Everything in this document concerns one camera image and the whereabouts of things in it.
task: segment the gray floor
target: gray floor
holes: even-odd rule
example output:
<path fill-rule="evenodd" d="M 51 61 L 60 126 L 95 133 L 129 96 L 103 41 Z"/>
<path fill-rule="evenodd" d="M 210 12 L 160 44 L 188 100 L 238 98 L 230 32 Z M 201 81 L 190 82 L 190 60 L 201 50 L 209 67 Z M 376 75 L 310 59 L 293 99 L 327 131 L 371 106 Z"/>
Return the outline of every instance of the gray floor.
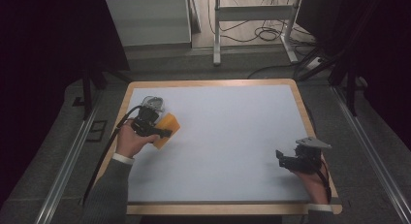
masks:
<path fill-rule="evenodd" d="M 223 49 L 222 65 L 213 67 L 210 50 L 157 52 L 138 58 L 128 52 L 134 80 L 236 80 L 246 79 L 253 71 L 271 65 L 288 65 L 282 47 Z M 292 67 L 273 68 L 255 74 L 252 79 L 291 78 Z M 326 83 L 328 72 L 300 82 L 302 99 L 312 112 L 317 137 L 329 143 L 326 150 L 335 187 L 343 204 L 337 223 L 402 223 L 386 191 L 373 172 L 367 157 L 341 107 Z M 104 138 L 99 143 L 87 142 L 82 147 L 63 197 L 51 223 L 76 223 L 80 200 L 97 165 L 116 119 L 127 85 L 110 75 L 95 120 L 106 120 Z M 56 177 L 64 157 L 81 126 L 82 107 L 73 107 L 82 92 L 81 83 L 67 88 L 65 103 L 42 148 L 31 162 L 9 200 L 0 212 L 0 223 L 33 223 Z M 357 92 L 357 111 L 364 129 L 392 173 L 400 189 L 411 198 L 411 153 L 372 109 L 361 91 Z M 129 223 L 137 217 L 129 216 Z M 299 216 L 285 216 L 283 223 L 299 223 Z"/>

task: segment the sleeve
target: sleeve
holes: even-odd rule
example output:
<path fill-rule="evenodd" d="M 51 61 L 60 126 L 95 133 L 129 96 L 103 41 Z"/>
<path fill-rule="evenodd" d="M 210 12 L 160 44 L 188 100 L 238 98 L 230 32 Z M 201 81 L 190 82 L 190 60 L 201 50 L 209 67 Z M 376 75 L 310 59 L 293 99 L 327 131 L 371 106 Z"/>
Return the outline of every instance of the sleeve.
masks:
<path fill-rule="evenodd" d="M 308 205 L 308 223 L 309 224 L 332 224 L 335 223 L 335 217 L 332 207 L 329 205 Z"/>
<path fill-rule="evenodd" d="M 111 159 L 91 190 L 80 223 L 125 223 L 131 164 Z"/>

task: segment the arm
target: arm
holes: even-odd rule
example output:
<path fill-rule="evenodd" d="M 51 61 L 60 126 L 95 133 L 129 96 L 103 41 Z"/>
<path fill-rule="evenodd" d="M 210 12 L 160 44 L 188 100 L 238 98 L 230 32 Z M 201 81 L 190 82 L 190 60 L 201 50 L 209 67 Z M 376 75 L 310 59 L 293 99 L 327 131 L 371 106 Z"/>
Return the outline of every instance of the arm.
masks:
<path fill-rule="evenodd" d="M 323 175 L 328 173 L 325 164 L 323 164 L 321 172 Z M 292 173 L 300 178 L 311 199 L 311 204 L 308 205 L 308 222 L 312 224 L 335 223 L 332 207 L 327 200 L 326 189 L 318 175 L 307 175 L 295 171 Z"/>
<path fill-rule="evenodd" d="M 140 137 L 127 121 L 117 137 L 117 148 L 105 173 L 91 190 L 84 205 L 80 223 L 125 223 L 128 176 L 133 165 L 133 156 L 147 143 L 158 136 Z"/>

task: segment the table leg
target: table leg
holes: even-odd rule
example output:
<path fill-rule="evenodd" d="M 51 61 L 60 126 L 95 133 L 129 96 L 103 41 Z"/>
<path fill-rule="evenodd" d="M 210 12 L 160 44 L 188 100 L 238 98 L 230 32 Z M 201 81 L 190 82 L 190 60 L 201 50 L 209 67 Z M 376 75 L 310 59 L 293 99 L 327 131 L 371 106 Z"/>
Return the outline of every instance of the table leg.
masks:
<path fill-rule="evenodd" d="M 296 21 L 297 12 L 299 10 L 299 5 L 300 5 L 300 0 L 296 0 L 293 4 L 293 10 L 288 20 L 287 27 L 285 28 L 285 32 L 284 34 L 281 34 L 280 36 L 281 41 L 284 45 L 285 50 L 287 51 L 287 55 L 290 58 L 291 63 L 299 62 L 290 44 L 290 35 L 291 35 L 291 31 L 293 30 L 294 22 Z"/>
<path fill-rule="evenodd" d="M 220 48 L 220 0 L 215 0 L 215 34 L 214 34 L 214 66 L 221 64 L 221 48 Z"/>

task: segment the metal rail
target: metal rail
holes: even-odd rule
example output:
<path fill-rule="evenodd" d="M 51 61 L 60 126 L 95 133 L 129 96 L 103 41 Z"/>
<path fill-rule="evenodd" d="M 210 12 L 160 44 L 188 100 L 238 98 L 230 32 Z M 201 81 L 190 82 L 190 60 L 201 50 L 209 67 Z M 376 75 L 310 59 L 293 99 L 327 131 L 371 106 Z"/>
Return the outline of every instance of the metal rail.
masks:
<path fill-rule="evenodd" d="M 60 171 L 47 194 L 43 206 L 39 211 L 39 215 L 36 218 L 36 224 L 50 223 L 51 218 L 54 216 L 55 210 L 60 202 L 61 196 L 63 195 L 64 189 L 66 188 L 67 182 L 69 181 L 70 175 L 76 162 L 79 158 L 79 153 L 81 152 L 82 146 L 87 137 L 88 131 L 90 130 L 91 124 L 93 123 L 94 117 L 96 116 L 97 110 L 99 109 L 101 97 L 103 96 L 103 91 L 97 90 L 94 95 L 94 108 L 91 111 L 90 116 L 83 121 L 76 135 L 75 140 L 61 165 Z"/>
<path fill-rule="evenodd" d="M 354 117 L 348 110 L 347 106 L 345 105 L 345 97 L 342 92 L 335 87 L 332 87 L 332 92 L 338 99 L 339 106 L 343 110 L 345 117 L 354 130 L 354 133 L 356 134 L 356 137 L 363 147 L 364 153 L 368 158 L 371 167 L 374 169 L 374 172 L 377 174 L 377 177 L 386 190 L 396 212 L 399 215 L 399 218 L 401 219 L 402 223 L 410 224 L 411 209 L 407 203 L 407 200 L 405 199 L 405 196 L 402 194 L 390 172 L 385 167 L 383 161 L 378 155 L 378 152 L 375 150 L 372 141 L 366 134 L 363 126 L 361 125 L 359 120 Z"/>

